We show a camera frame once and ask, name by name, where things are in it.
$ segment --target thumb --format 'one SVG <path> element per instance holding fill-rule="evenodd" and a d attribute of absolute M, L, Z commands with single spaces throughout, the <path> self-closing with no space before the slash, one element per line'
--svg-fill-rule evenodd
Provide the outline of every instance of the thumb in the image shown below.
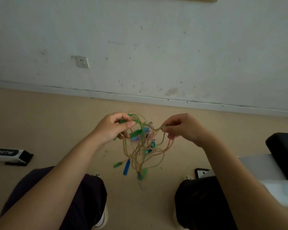
<path fill-rule="evenodd" d="M 180 135 L 180 127 L 179 125 L 177 126 L 165 126 L 161 128 L 161 131 L 165 132 L 165 133 L 169 133 L 169 134 L 173 134 L 173 135 Z"/>
<path fill-rule="evenodd" d="M 134 121 L 128 121 L 126 123 L 117 124 L 117 132 L 120 133 L 122 131 L 126 131 L 129 128 L 132 128 L 135 125 Z"/>

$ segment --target baseboard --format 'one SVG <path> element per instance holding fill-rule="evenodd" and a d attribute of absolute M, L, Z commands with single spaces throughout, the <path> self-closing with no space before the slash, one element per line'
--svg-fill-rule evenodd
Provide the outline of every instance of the baseboard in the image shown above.
<path fill-rule="evenodd" d="M 32 92 L 55 93 L 55 94 L 64 94 L 64 95 L 72 95 L 72 96 L 83 96 L 83 97 L 109 99 L 109 100 L 116 100 L 116 101 L 139 102 L 139 103 L 146 103 L 146 104 L 153 104 L 153 105 L 175 106 L 175 107 L 236 112 L 236 113 L 245 113 L 245 114 L 288 117 L 288 111 L 283 111 L 283 110 L 217 104 L 217 103 L 205 103 L 205 102 L 196 102 L 196 101 L 187 101 L 187 100 L 174 100 L 174 99 L 166 99 L 166 98 L 156 98 L 156 97 L 110 93 L 110 92 L 90 91 L 90 90 L 82 90 L 82 89 L 74 89 L 74 88 L 60 88 L 60 87 L 46 86 L 46 85 L 30 85 L 30 84 L 22 84 L 22 83 L 9 82 L 9 81 L 0 81 L 0 88 L 16 89 L 16 90 L 24 90 L 24 91 L 32 91 Z"/>

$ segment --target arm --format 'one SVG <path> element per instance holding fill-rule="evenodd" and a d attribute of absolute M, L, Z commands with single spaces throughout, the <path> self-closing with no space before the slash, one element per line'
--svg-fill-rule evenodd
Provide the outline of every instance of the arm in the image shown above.
<path fill-rule="evenodd" d="M 121 119 L 127 122 L 115 124 Z M 134 124 L 124 113 L 105 116 L 88 136 L 0 218 L 0 230 L 59 229 L 96 150 Z"/>
<path fill-rule="evenodd" d="M 222 187 L 239 229 L 288 230 L 288 214 L 276 199 L 211 132 L 189 114 L 170 117 L 162 131 L 202 147 Z"/>

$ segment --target left hand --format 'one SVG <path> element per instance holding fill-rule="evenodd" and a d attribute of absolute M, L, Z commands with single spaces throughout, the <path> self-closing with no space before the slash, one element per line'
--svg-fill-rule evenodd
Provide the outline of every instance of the left hand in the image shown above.
<path fill-rule="evenodd" d="M 118 124 L 122 119 L 127 122 Z M 124 134 L 126 138 L 129 138 L 129 134 L 127 132 L 124 133 L 124 131 L 132 128 L 134 125 L 135 122 L 132 121 L 129 115 L 122 112 L 116 112 L 106 115 L 102 120 L 100 120 L 90 135 L 94 135 L 98 138 L 99 143 L 104 145 L 114 140 L 115 137 L 123 139 L 121 133 Z"/>

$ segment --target dark pants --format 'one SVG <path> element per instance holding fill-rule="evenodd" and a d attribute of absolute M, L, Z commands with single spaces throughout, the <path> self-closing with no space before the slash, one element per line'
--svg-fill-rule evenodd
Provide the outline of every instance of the dark pants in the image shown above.
<path fill-rule="evenodd" d="M 190 230 L 238 230 L 215 176 L 181 182 L 175 194 L 178 223 Z"/>
<path fill-rule="evenodd" d="M 35 169 L 27 174 L 16 185 L 1 215 L 4 215 L 25 193 L 37 184 L 52 167 Z M 85 174 L 70 204 L 60 229 L 91 229 L 101 219 L 107 201 L 104 182 L 96 177 Z"/>

